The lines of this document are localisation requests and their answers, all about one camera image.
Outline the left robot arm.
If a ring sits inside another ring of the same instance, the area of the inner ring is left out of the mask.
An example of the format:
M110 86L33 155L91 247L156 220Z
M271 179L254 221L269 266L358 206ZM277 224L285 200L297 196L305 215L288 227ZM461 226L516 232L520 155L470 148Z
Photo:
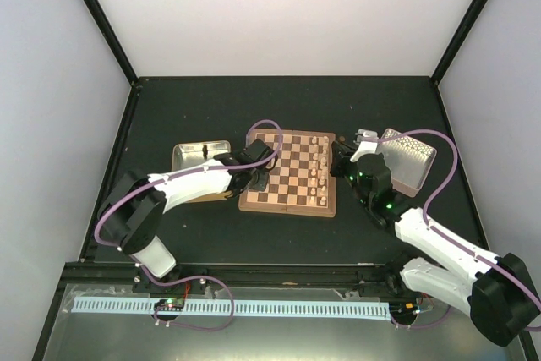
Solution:
M97 243L132 257L164 293L175 291L182 273L177 261L157 236L168 211L213 194L242 193L278 152L256 139L242 150L217 154L198 166L175 172L139 175L128 172L102 204L94 230Z

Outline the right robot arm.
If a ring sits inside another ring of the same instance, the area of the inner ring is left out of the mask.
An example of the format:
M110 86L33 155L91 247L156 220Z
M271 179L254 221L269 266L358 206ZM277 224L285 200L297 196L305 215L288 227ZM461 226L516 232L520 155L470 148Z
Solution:
M331 145L331 176L343 178L377 228L424 253L384 275L386 290L427 293L467 315L489 341L505 347L540 315L526 264L498 256L441 226L396 191L383 155L367 145Z

